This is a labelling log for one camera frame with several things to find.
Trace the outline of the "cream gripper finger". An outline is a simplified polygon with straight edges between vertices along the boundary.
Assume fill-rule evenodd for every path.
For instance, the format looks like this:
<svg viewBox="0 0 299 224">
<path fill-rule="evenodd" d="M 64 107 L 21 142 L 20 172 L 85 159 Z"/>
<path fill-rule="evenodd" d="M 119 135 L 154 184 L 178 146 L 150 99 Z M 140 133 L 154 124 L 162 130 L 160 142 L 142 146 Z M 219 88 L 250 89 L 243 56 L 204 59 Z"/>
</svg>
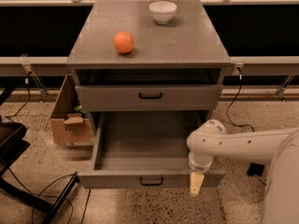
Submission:
<svg viewBox="0 0 299 224">
<path fill-rule="evenodd" d="M 204 182 L 204 175 L 198 172 L 192 172 L 190 176 L 190 194 L 197 196 Z"/>
</svg>

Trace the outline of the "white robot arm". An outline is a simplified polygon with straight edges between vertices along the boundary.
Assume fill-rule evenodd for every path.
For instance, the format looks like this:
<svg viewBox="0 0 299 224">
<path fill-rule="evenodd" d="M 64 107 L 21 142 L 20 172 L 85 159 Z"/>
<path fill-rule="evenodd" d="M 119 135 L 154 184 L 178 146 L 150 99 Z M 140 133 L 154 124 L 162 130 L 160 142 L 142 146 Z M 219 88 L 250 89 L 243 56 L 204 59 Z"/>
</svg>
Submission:
<svg viewBox="0 0 299 224">
<path fill-rule="evenodd" d="M 189 165 L 206 173 L 215 157 L 269 166 L 261 224 L 299 224 L 299 129 L 228 134 L 210 119 L 187 138 Z"/>
</svg>

